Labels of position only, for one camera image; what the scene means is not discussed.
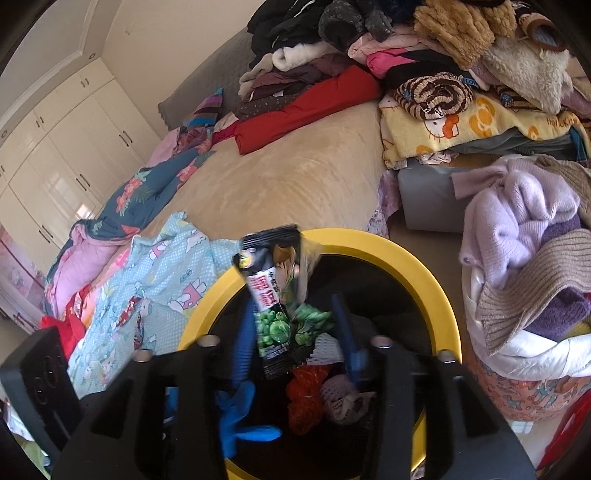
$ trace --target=orange plastic bag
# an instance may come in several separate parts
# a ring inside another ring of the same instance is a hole
[[[330,372],[331,365],[302,365],[294,368],[295,378],[287,384],[285,393],[291,403],[287,406],[290,430],[304,435],[320,423],[324,407],[320,387]]]

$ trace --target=brown fuzzy coat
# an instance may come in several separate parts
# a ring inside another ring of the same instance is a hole
[[[509,0],[496,8],[473,7],[459,0],[426,0],[414,18],[415,32],[438,39],[462,70],[482,57],[495,41],[495,33],[513,36],[517,28]]]

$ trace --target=brown ribbed sweater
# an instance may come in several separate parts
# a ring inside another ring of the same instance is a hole
[[[482,322],[489,355],[529,326],[566,287],[591,291],[591,232],[586,229],[543,245],[504,290],[485,282],[476,320]]]
[[[548,155],[540,155],[535,164],[562,176],[579,195],[579,216],[587,228],[591,228],[591,170],[574,161],[560,161]]]

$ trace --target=white fluffy garment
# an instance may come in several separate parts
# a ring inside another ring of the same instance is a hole
[[[503,84],[553,115],[560,112],[562,98],[573,91],[566,72],[568,50],[541,50],[531,40],[499,36],[482,61]]]
[[[319,59],[327,53],[338,50],[324,41],[318,43],[298,43],[295,47],[283,47],[273,53],[273,65],[282,72],[305,65],[310,60]]]

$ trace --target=blue hello kitty garment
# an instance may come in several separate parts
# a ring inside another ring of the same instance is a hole
[[[209,241],[185,217],[173,213],[154,239],[134,237],[126,265],[101,288],[69,362],[79,397],[104,390],[134,349],[175,351],[193,310],[230,268],[238,241]]]

